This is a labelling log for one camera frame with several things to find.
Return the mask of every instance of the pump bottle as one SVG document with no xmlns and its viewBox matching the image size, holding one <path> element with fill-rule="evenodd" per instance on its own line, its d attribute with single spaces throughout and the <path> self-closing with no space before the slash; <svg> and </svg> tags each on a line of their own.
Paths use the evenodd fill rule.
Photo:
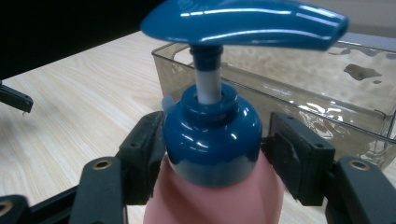
<svg viewBox="0 0 396 224">
<path fill-rule="evenodd" d="M 291 1 L 168 0 L 141 29 L 190 44 L 196 71 L 195 85 L 166 111 L 167 156 L 144 223 L 277 223 L 283 184 L 260 151 L 258 113 L 221 83 L 223 45 L 325 50 L 347 18 Z"/>
</svg>

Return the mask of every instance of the wooden table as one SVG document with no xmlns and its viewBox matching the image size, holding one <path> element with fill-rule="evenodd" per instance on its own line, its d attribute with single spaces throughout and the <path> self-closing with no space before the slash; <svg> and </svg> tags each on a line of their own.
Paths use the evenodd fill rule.
<svg viewBox="0 0 396 224">
<path fill-rule="evenodd" d="M 4 80 L 35 104 L 25 115 L 0 104 L 0 195 L 42 202 L 75 186 L 87 162 L 114 156 L 142 116 L 161 110 L 150 53 L 164 44 L 135 33 Z M 396 162 L 385 174 L 396 185 Z M 130 223 L 142 223 L 144 210 L 130 206 Z M 325 222 L 323 207 L 285 194 L 280 223 Z"/>
</svg>

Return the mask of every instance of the white pump tube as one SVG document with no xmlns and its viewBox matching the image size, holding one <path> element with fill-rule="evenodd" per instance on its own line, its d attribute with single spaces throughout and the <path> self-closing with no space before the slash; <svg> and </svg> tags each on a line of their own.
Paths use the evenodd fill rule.
<svg viewBox="0 0 396 224">
<path fill-rule="evenodd" d="M 220 68 L 207 72 L 195 70 L 195 84 L 200 104 L 212 105 L 221 99 Z"/>
</svg>

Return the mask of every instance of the bolt hole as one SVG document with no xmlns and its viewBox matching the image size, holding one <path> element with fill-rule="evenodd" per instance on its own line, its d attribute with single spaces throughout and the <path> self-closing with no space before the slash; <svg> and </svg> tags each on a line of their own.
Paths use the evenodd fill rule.
<svg viewBox="0 0 396 224">
<path fill-rule="evenodd" d="M 107 167 L 111 166 L 111 161 L 99 161 L 94 166 L 94 170 L 104 170 Z"/>
<path fill-rule="evenodd" d="M 362 161 L 350 161 L 349 165 L 358 170 L 363 170 L 363 171 L 370 170 L 370 166 Z"/>
</svg>

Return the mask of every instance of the plastic tray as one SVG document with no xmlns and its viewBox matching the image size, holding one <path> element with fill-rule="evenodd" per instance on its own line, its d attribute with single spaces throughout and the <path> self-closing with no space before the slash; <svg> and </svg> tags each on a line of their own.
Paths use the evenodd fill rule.
<svg viewBox="0 0 396 224">
<path fill-rule="evenodd" d="M 179 100 L 194 83 L 189 47 L 152 52 L 163 95 Z M 224 47 L 222 79 L 259 111 L 263 135 L 272 111 L 302 121 L 336 148 L 381 169 L 396 157 L 396 52 L 337 43 L 326 52 Z"/>
</svg>

